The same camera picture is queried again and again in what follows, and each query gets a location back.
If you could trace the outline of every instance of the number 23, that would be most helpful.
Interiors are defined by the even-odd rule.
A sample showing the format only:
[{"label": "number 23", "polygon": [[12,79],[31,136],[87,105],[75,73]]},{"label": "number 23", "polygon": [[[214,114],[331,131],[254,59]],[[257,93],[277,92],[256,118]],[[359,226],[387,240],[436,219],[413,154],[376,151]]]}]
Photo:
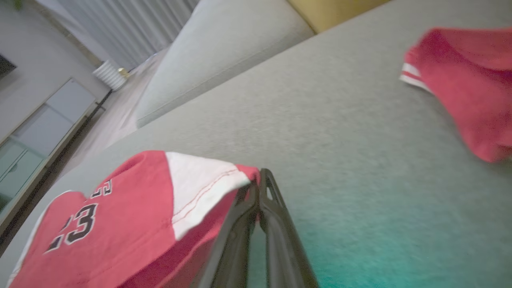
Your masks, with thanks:
[{"label": "number 23", "polygon": [[[94,220],[95,220],[94,215],[96,214],[97,207],[98,207],[98,203],[86,205],[86,206],[82,207],[76,213],[75,217],[73,217],[73,215],[71,217],[69,217],[69,219],[66,222],[66,224],[64,225],[64,227],[62,227],[61,231],[66,229],[73,220],[78,219],[78,223],[77,223],[77,229],[66,234],[66,238],[65,238],[64,242],[67,245],[71,245],[72,243],[74,243],[78,240],[81,240],[82,238],[86,237],[87,234],[92,230],[92,228],[94,226]],[[61,234],[61,235],[55,237],[55,239],[50,244],[50,246],[48,247],[46,252],[58,249],[60,247],[60,244],[62,243],[62,239],[64,237],[65,237],[64,234]]]}]

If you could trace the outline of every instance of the yellow cushion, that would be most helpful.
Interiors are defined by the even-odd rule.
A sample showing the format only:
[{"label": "yellow cushion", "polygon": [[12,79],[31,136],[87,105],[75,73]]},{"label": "yellow cushion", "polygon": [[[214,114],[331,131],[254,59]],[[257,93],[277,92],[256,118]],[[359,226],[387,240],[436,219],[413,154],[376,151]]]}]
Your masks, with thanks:
[{"label": "yellow cushion", "polygon": [[288,0],[316,33],[356,17],[390,0]]}]

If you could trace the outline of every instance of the gray fabric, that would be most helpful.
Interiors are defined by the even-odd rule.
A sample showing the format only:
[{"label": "gray fabric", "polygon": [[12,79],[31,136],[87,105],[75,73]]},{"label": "gray fabric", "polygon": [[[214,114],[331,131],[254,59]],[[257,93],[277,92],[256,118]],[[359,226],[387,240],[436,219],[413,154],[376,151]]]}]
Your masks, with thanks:
[{"label": "gray fabric", "polygon": [[160,149],[271,169],[322,287],[509,286],[511,165],[476,158],[435,98],[397,78],[427,28],[504,27],[510,11],[392,0],[208,91],[57,182],[0,259],[2,282],[53,197]]},{"label": "gray fabric", "polygon": [[286,0],[201,0],[148,84],[137,126],[311,36]]}]

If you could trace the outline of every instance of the white radiator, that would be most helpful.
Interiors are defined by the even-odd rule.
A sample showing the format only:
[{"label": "white radiator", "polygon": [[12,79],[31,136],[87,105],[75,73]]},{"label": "white radiator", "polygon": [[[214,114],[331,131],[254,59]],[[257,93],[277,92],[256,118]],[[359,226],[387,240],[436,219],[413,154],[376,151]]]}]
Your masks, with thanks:
[{"label": "white radiator", "polygon": [[94,70],[93,75],[98,77],[114,91],[119,90],[124,83],[126,83],[126,78],[121,76],[121,74],[117,72],[117,69],[114,68],[108,60],[105,61],[98,69]]}]

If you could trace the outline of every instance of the floor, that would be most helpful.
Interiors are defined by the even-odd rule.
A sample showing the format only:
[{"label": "floor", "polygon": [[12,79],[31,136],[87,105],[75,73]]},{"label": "floor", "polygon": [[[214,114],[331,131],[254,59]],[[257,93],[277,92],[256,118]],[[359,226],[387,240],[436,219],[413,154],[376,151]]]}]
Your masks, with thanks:
[{"label": "floor", "polygon": [[106,111],[99,117],[94,117],[88,127],[79,135],[79,139],[76,140],[79,144],[58,178],[75,168],[84,159],[97,155],[137,129],[135,107],[167,49],[158,52],[132,70],[126,84],[110,95],[103,105]]}]

